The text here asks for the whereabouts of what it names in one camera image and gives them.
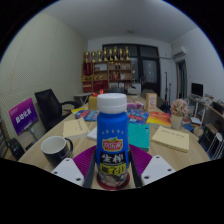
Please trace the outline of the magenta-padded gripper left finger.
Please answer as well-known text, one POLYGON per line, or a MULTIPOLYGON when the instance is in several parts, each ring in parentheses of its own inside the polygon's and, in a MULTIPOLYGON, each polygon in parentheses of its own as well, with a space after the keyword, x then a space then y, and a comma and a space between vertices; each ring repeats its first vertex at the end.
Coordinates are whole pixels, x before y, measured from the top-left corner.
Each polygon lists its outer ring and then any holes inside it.
POLYGON ((92 146, 74 158, 65 158, 52 174, 84 188, 92 188, 96 182, 96 147, 92 146))

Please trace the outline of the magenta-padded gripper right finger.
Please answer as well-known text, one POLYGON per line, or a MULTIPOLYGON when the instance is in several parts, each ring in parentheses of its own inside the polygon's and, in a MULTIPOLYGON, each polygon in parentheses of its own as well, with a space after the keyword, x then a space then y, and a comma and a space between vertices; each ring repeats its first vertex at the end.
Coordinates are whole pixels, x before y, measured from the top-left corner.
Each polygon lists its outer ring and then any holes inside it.
POLYGON ((175 172, 160 155, 151 156, 134 145, 130 146, 130 158, 136 187, 148 185, 175 172))

